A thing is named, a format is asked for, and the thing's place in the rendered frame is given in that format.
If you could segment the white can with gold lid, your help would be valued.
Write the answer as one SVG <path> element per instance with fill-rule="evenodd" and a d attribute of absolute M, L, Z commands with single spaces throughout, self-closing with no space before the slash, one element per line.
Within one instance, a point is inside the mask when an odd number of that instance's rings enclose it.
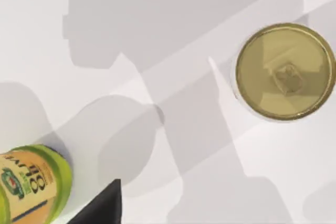
<path fill-rule="evenodd" d="M 244 41 L 230 80 L 236 99 L 256 115 L 294 121 L 327 102 L 336 83 L 336 57 L 315 30 L 277 23 Z"/>

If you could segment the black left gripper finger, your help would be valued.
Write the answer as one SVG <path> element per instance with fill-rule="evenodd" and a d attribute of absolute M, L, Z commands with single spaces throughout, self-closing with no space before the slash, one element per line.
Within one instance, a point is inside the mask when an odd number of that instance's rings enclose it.
<path fill-rule="evenodd" d="M 67 224 L 121 224 L 121 219 L 121 179 L 115 179 Z"/>

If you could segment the green bottle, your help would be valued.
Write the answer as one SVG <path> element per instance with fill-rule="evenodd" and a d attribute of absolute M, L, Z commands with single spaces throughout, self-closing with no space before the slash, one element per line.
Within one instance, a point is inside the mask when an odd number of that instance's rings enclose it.
<path fill-rule="evenodd" d="M 0 153 L 0 224 L 51 224 L 72 187 L 68 161 L 36 144 Z"/>

